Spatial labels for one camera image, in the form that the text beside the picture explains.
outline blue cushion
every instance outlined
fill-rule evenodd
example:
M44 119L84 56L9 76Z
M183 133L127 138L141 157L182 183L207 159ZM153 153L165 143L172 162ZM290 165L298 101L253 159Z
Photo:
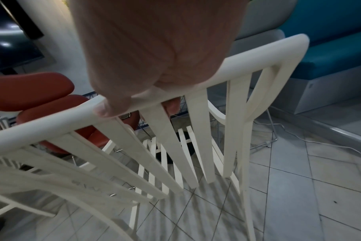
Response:
M311 45L361 31L361 0L298 0L280 26L286 37L305 33Z
M310 47L292 78L315 79L361 65L361 32Z

